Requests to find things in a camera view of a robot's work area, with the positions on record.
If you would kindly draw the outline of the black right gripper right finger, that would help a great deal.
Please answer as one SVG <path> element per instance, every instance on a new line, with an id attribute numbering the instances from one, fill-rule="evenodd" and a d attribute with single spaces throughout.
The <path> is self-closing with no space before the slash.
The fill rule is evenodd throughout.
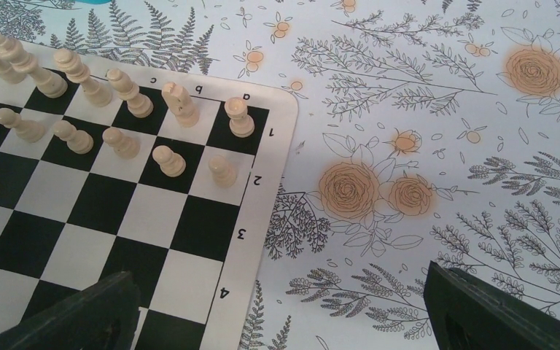
<path id="1" fill-rule="evenodd" d="M 458 268 L 431 262 L 424 302 L 439 349 L 560 349 L 560 321 Z"/>

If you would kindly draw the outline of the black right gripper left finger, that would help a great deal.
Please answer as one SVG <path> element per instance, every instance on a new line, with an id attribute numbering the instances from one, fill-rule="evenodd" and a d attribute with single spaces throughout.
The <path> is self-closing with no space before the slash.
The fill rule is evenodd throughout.
<path id="1" fill-rule="evenodd" d="M 0 349 L 130 349 L 141 293 L 120 271 L 0 333 Z"/>

